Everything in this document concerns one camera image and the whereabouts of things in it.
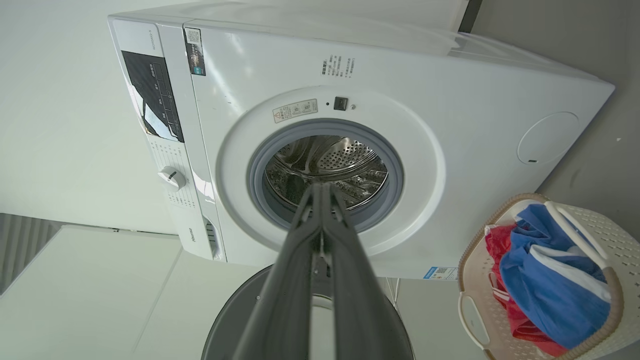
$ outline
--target white washing machine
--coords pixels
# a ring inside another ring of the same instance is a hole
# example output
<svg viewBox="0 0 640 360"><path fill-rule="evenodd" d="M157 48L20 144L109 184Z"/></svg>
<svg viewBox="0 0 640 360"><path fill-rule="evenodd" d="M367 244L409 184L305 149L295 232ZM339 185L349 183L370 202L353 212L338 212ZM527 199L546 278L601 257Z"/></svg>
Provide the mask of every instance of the white washing machine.
<svg viewBox="0 0 640 360"><path fill-rule="evenodd" d="M331 181L379 276L455 268L614 89L489 38L291 7L109 26L184 248L230 263L273 263L296 200Z"/></svg>

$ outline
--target white plastic basket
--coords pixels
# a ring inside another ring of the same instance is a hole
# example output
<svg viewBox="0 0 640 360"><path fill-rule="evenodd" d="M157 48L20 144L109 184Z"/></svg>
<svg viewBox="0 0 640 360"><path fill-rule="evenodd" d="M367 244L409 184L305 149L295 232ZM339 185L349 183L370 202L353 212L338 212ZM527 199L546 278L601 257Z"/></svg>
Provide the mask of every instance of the white plastic basket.
<svg viewBox="0 0 640 360"><path fill-rule="evenodd" d="M486 223L513 224L517 215L530 204L544 204L554 220L603 270L612 302L603 327L577 347L558 359L597 359L640 340L640 245L620 226L594 211L554 204L538 194L516 196ZM567 218L585 238L590 247ZM460 261L458 308L460 320L472 340L488 358L495 360L539 360L552 356L541 352L533 343L516 339L504 308L493 297L488 274L493 258L486 250L484 230L478 232Z"/></svg>

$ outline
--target warning label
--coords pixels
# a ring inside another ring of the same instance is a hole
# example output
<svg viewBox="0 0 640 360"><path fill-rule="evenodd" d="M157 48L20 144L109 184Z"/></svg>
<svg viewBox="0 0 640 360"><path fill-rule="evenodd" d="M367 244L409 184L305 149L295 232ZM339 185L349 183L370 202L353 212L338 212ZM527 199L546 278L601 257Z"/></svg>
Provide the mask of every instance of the warning label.
<svg viewBox="0 0 640 360"><path fill-rule="evenodd" d="M458 268L446 266L433 266L429 269L423 279L429 280L458 280Z"/></svg>
<svg viewBox="0 0 640 360"><path fill-rule="evenodd" d="M277 122L291 119L300 115L313 114L318 112L318 101L316 99L294 102L277 109L273 109L273 120Z"/></svg>
<svg viewBox="0 0 640 360"><path fill-rule="evenodd" d="M350 78L353 75L355 65L356 58L331 54L323 60L322 75L334 78Z"/></svg>

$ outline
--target washer door opening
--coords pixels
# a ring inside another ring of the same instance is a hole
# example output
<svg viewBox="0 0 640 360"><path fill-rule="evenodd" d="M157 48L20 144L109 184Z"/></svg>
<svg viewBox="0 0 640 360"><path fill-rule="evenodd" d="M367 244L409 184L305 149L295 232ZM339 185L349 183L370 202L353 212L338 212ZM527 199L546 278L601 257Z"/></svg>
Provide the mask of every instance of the washer door opening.
<svg viewBox="0 0 640 360"><path fill-rule="evenodd" d="M256 152L250 168L254 202L285 229L316 181L340 188L355 229L364 231L396 205L403 172L382 136L338 119L309 120L279 131Z"/></svg>

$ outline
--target clothing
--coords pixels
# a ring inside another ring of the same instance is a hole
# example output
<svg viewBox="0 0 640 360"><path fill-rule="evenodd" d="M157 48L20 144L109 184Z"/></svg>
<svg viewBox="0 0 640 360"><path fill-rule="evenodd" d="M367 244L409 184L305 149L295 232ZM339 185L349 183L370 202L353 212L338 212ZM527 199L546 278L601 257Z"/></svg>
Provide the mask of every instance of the clothing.
<svg viewBox="0 0 640 360"><path fill-rule="evenodd" d="M544 205L518 214L500 274L511 299L544 334L573 348L609 315L611 294L601 269L564 233Z"/></svg>
<svg viewBox="0 0 640 360"><path fill-rule="evenodd" d="M499 271L500 260L511 248L511 230L515 227L516 225L514 224L485 228L484 240L486 248L494 260L492 273L489 274L489 280L493 288L493 297L495 297L507 311L511 335L514 338L532 341L540 350L547 354L554 357L561 356L567 352L567 349L551 340L524 315L515 301L509 296L502 282L502 276Z"/></svg>

